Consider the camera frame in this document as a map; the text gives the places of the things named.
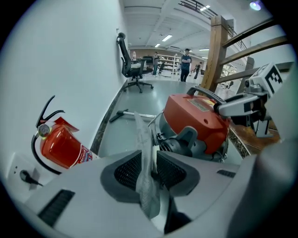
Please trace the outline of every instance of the red fire extinguisher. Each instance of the red fire extinguisher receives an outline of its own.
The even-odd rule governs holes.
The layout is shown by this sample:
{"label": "red fire extinguisher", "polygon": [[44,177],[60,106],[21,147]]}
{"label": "red fire extinguisher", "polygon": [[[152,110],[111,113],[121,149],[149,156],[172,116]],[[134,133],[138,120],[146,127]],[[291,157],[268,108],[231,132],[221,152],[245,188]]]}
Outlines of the red fire extinguisher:
{"label": "red fire extinguisher", "polygon": [[41,115],[36,123],[36,128],[38,129],[31,140],[31,149],[36,160],[47,170],[55,174],[61,174],[61,172],[46,165],[38,156],[35,143],[37,138],[41,137],[40,151],[41,154],[52,162],[64,167],[71,168],[76,164],[98,159],[99,157],[92,153],[89,149],[83,146],[80,141],[78,141],[73,132],[77,132],[78,129],[69,124],[62,117],[59,117],[54,121],[53,126],[48,126],[45,124],[54,115],[64,112],[63,110],[58,110],[43,118],[43,115],[47,109],[47,106],[52,101],[55,96],[51,97],[50,100],[44,106]]}

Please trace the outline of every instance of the black cable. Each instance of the black cable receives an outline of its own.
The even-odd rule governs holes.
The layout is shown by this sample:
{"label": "black cable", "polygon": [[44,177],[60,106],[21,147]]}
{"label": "black cable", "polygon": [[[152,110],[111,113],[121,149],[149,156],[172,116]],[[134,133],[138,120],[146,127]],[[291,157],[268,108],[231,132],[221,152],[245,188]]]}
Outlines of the black cable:
{"label": "black cable", "polygon": [[35,142],[36,142],[36,139],[37,139],[37,137],[34,135],[34,136],[32,137],[32,140],[31,140],[31,150],[32,150],[32,153],[33,153],[35,159],[37,160],[37,162],[38,162],[42,167],[44,167],[45,169],[49,170],[50,172],[52,172],[52,173],[54,173],[54,174],[57,174],[57,175],[61,174],[61,172],[59,172],[59,171],[57,171],[57,170],[55,170],[55,169],[53,169],[53,168],[47,166],[47,165],[46,165],[46,164],[39,158],[39,156],[38,156],[38,154],[37,154],[37,152],[36,152],[36,149],[35,149]]}
{"label": "black cable", "polygon": [[28,184],[36,184],[36,185],[40,185],[40,186],[43,186],[42,184],[40,184],[39,182],[37,182],[36,180],[34,180],[30,174],[28,173],[28,171],[26,170],[22,170],[20,172],[20,178],[25,182],[25,183],[28,183]]}

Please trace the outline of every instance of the metal pole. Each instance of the metal pole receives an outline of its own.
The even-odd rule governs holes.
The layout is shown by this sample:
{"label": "metal pole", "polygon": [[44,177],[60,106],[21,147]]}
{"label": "metal pole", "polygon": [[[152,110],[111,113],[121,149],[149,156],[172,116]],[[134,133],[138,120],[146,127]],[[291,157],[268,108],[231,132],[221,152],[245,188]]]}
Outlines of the metal pole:
{"label": "metal pole", "polygon": [[[125,115],[131,115],[131,116],[134,116],[135,115],[133,112],[123,112],[123,114],[125,114]],[[147,118],[154,118],[155,117],[155,115],[148,115],[148,114],[140,114],[139,113],[139,115],[141,117],[147,117]]]}

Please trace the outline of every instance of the metal railing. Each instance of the metal railing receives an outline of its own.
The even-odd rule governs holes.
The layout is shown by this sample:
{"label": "metal railing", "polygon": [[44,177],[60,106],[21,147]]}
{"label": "metal railing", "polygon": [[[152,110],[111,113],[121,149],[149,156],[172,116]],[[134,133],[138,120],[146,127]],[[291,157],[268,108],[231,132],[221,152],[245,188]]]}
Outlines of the metal railing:
{"label": "metal railing", "polygon": [[[184,6],[190,10],[193,10],[197,13],[199,13],[200,15],[208,18],[209,20],[211,19],[211,17],[215,17],[218,16],[214,11],[212,11],[210,8],[205,9],[204,11],[200,11],[201,8],[205,7],[204,4],[195,1],[195,0],[182,0],[179,5]],[[237,35],[237,33],[234,31],[234,28],[231,26],[228,26],[228,35],[230,37],[233,37],[235,35]],[[241,41],[236,43],[241,50],[245,50],[247,49],[247,47],[245,46],[245,44]]]}

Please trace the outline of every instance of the man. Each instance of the man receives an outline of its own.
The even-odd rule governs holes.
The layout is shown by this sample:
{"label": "man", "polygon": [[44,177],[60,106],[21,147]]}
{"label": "man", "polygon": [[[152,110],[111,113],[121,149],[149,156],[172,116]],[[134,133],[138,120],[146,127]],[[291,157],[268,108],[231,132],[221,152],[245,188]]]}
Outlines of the man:
{"label": "man", "polygon": [[181,82],[186,82],[186,78],[190,73],[190,63],[192,62],[191,57],[189,56],[190,50],[185,49],[185,54],[181,57]]}
{"label": "man", "polygon": [[157,56],[157,52],[155,51],[153,55],[153,76],[154,77],[157,77],[156,72],[157,72],[158,60],[159,60],[159,57]]}
{"label": "man", "polygon": [[196,71],[196,75],[195,75],[194,79],[197,79],[197,76],[198,76],[199,71],[200,71],[200,69],[201,69],[201,67],[202,67],[202,64],[203,64],[203,63],[200,62],[199,64],[196,65],[196,68],[194,69],[194,71]]}

